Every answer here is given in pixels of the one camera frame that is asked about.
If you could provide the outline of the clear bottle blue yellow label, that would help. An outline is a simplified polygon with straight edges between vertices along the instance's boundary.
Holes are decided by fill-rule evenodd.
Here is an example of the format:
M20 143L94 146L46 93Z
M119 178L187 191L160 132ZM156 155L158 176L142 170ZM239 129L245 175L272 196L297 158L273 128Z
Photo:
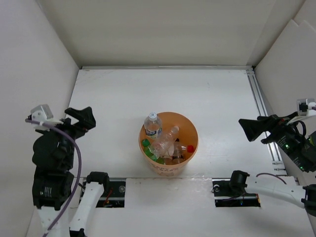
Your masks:
M162 120L155 112L151 112L144 121L144 129L147 137L156 139L162 133Z

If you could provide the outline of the clear bottle red label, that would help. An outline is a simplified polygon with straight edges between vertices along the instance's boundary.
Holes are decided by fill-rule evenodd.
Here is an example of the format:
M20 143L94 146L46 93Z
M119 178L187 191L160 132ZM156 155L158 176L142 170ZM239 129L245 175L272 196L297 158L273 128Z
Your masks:
M193 145L185 146L180 142L174 142L167 151L167 154L173 158L184 158L185 153L193 153L195 151Z

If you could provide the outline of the clear bottle black cap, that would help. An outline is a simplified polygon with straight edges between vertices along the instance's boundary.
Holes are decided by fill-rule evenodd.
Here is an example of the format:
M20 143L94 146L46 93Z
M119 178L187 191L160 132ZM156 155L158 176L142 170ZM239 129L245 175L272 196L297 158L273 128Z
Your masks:
M187 147L183 145L180 140L177 138L173 144L173 152L172 152L172 164L180 164L185 161L185 151Z

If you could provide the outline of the clear crushed unlabelled bottle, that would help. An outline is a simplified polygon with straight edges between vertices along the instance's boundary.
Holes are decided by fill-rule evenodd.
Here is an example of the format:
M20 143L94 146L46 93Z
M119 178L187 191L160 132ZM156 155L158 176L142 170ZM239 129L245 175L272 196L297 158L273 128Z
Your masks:
M156 157L159 158L163 156L171 145L178 138L179 127L173 126L169 130L163 132L160 137L158 137L149 147L150 152Z

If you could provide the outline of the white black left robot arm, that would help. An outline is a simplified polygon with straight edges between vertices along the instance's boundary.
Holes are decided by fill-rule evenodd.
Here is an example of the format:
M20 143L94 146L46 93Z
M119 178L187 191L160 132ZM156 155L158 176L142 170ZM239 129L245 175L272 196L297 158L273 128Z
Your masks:
M76 143L96 126L92 108L67 108L66 119L55 119L47 104L36 106L25 120L41 136L33 144L32 162L36 166L32 186L33 204L40 216L45 237L84 237L101 196L110 192L106 172L91 172L75 215L69 219L82 169Z

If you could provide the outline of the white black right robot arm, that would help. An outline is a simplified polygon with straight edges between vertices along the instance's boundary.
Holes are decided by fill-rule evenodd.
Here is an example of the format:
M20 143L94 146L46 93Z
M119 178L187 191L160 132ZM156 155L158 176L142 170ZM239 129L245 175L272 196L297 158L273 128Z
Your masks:
M316 134L306 135L303 121L307 118L308 115L299 116L297 112L284 117L271 115L255 120L241 118L238 122L248 141L255 141L262 133L268 133L261 143L274 143L278 146L283 154L286 173L294 175L299 185L291 186L284 181L272 182L260 179L260 174L253 176L235 170L228 182L230 192L238 197L244 194L266 195L294 204L315 216L316 186L303 180L305 173L316 171Z

